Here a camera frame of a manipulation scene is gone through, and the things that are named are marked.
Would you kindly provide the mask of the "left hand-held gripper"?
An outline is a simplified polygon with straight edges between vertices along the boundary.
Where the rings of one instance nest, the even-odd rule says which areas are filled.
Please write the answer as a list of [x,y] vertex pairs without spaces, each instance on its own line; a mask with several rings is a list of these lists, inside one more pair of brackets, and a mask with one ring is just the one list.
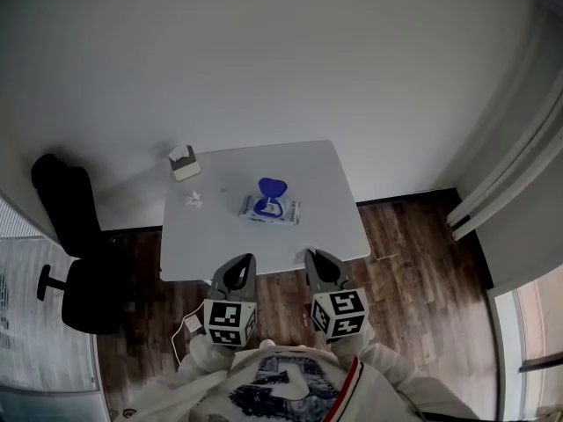
[[219,346],[245,347],[257,323],[256,259],[245,253],[214,273],[204,301],[204,328]]

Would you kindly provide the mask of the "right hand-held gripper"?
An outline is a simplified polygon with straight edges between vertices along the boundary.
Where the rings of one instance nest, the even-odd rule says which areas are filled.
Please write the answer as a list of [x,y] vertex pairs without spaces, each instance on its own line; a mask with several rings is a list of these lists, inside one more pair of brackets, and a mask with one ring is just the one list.
[[347,265],[327,251],[308,249],[304,266],[307,284],[315,294],[311,318],[325,340],[333,342],[360,333],[368,321],[367,296],[362,287],[345,289],[349,282]]

